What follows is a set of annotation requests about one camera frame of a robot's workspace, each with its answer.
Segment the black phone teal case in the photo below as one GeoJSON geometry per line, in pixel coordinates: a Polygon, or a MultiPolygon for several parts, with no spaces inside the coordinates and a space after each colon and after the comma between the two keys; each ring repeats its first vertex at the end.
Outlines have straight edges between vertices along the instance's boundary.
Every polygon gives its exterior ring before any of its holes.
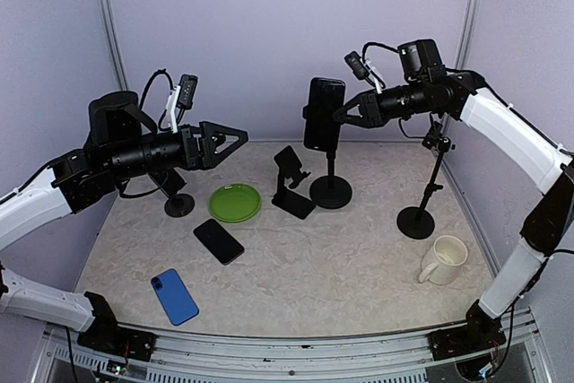
{"type": "Polygon", "coordinates": [[[341,124],[334,113],[343,106],[345,83],[342,80],[314,77],[309,86],[308,104],[303,108],[306,120],[303,143],[310,150],[335,152],[341,124]]]}

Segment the black folding phone stand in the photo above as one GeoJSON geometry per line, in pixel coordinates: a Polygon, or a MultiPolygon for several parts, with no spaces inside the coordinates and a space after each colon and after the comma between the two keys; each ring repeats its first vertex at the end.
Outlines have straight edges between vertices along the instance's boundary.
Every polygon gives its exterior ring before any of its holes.
{"type": "Polygon", "coordinates": [[[300,220],[305,220],[316,205],[305,196],[295,193],[294,189],[310,173],[302,170],[302,162],[290,145],[285,146],[274,156],[274,162],[279,172],[272,204],[300,220]]]}

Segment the black round-base clamp stand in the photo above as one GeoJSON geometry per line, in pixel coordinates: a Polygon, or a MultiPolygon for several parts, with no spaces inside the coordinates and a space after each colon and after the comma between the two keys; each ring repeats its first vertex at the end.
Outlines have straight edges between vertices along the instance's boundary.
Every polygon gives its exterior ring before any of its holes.
{"type": "Polygon", "coordinates": [[[329,210],[343,208],[352,199],[350,183],[346,179],[335,175],[336,151],[323,152],[327,160],[326,175],[315,179],[309,188],[311,200],[317,206],[329,210]]]}

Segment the black phone purple edge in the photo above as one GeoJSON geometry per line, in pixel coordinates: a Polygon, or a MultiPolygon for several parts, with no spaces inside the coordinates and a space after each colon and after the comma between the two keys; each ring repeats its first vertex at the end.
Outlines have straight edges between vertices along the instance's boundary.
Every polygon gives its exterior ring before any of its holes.
{"type": "Polygon", "coordinates": [[[201,223],[193,233],[222,265],[230,264],[245,252],[245,248],[215,219],[201,223]]]}

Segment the black tall round-base stand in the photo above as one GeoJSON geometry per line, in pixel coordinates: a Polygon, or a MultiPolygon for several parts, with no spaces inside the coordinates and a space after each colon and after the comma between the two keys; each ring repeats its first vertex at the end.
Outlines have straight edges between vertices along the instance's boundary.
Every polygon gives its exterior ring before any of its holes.
{"type": "Polygon", "coordinates": [[[424,136],[422,145],[437,152],[430,180],[423,191],[419,205],[404,208],[396,218],[398,229],[411,239],[427,239],[434,232],[435,222],[427,211],[427,205],[432,195],[444,187],[437,183],[437,177],[445,154],[456,148],[452,140],[442,133],[442,124],[436,120],[430,122],[430,129],[424,136]]]}

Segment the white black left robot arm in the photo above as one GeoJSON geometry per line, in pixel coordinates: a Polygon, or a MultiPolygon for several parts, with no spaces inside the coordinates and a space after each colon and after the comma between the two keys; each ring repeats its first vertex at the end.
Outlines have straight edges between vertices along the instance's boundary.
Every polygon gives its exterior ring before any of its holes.
{"type": "MultiPolygon", "coordinates": [[[[1,247],[36,229],[77,214],[131,178],[150,173],[210,170],[248,141],[248,133],[202,121],[160,132],[133,91],[115,91],[89,105],[90,133],[83,147],[45,163],[1,199],[1,247]]],[[[1,310],[91,338],[109,352],[125,343],[125,330],[99,294],[66,292],[1,269],[1,310]]]]}

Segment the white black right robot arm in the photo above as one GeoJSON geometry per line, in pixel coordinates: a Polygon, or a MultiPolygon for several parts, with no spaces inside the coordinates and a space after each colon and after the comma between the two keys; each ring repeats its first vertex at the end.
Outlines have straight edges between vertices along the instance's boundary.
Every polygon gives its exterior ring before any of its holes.
{"type": "Polygon", "coordinates": [[[448,115],[495,144],[543,196],[526,217],[514,251],[477,301],[481,316],[458,332],[459,343],[476,351],[493,336],[491,320],[526,292],[573,223],[573,154],[498,96],[482,75],[445,67],[433,39],[406,42],[395,52],[405,83],[357,94],[334,113],[335,121],[376,128],[415,114],[448,115]]]}

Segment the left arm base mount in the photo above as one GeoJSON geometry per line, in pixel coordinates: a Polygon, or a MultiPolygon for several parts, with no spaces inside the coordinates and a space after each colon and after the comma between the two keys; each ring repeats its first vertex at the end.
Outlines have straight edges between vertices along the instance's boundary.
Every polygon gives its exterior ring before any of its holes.
{"type": "Polygon", "coordinates": [[[86,292],[94,320],[79,332],[77,343],[94,351],[149,362],[156,343],[154,333],[121,326],[102,295],[86,292]]]}

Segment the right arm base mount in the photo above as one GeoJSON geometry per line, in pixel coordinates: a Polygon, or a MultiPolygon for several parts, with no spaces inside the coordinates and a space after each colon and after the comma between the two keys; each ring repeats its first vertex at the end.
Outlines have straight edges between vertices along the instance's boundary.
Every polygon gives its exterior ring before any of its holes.
{"type": "Polygon", "coordinates": [[[492,318],[477,300],[466,312],[462,326],[432,331],[427,335],[427,340],[433,360],[441,361],[505,344],[506,336],[501,317],[492,318]]]}

